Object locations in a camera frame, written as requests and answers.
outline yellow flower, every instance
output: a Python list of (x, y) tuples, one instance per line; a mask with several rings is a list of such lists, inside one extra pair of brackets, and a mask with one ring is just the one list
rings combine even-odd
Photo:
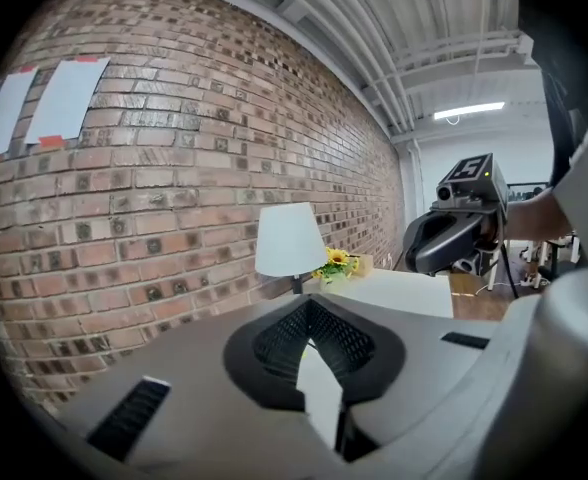
[(347, 252), (340, 249), (333, 249), (330, 252), (330, 263), (334, 265), (347, 265)]

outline flower vase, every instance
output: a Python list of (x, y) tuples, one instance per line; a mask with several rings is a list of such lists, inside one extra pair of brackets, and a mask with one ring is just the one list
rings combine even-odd
[(341, 290), (347, 282), (347, 276), (343, 272), (337, 272), (327, 278), (323, 277), (321, 278), (321, 292), (340, 295)]

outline black cable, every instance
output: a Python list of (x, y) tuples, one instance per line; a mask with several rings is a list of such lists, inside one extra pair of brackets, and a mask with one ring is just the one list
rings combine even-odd
[(507, 278), (510, 280), (510, 286), (512, 287), (512, 293), (514, 294), (514, 298), (518, 299), (518, 292), (516, 291), (516, 286), (514, 285), (514, 279), (512, 279), (512, 272), (510, 270), (510, 261), (507, 258), (507, 249), (505, 248), (505, 244), (501, 244), (501, 254), (503, 256), (503, 263), (505, 263), (505, 271), (507, 272)]

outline white lamp shade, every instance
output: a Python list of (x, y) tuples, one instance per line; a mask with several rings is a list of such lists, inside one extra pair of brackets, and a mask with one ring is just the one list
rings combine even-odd
[(327, 263), (325, 244), (309, 203), (261, 209), (256, 271), (266, 276), (304, 274)]

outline white ceiling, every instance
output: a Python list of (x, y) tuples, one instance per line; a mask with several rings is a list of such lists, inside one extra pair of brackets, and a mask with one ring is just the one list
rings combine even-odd
[(392, 142), (446, 137), (458, 126), (434, 122), (435, 111), (493, 101), (505, 109), (459, 126), (518, 133), (547, 125), (532, 41), (517, 29), (518, 0), (248, 1), (331, 60)]

